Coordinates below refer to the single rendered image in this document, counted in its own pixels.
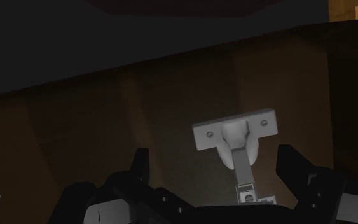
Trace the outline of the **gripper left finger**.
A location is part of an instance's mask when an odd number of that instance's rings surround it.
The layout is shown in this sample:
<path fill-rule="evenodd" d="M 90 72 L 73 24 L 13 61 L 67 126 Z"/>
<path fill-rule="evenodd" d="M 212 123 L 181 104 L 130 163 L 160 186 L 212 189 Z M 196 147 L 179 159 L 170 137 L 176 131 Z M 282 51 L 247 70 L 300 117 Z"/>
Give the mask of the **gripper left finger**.
<path fill-rule="evenodd" d="M 149 149 L 138 148 L 127 171 L 110 174 L 100 187 L 90 182 L 64 188 L 47 224 L 84 224 L 98 202 L 122 199 L 134 212 L 130 224 L 196 224 L 196 208 L 165 188 L 149 186 Z"/>

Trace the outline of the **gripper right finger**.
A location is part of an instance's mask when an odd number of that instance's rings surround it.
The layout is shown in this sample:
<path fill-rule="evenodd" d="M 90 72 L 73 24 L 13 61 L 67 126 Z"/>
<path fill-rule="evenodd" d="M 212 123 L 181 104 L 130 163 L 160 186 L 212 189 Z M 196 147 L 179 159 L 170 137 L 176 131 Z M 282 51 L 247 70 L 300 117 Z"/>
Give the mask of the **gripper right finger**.
<path fill-rule="evenodd" d="M 278 146 L 275 170 L 306 224 L 358 224 L 358 178 L 314 165 L 289 144 Z"/>

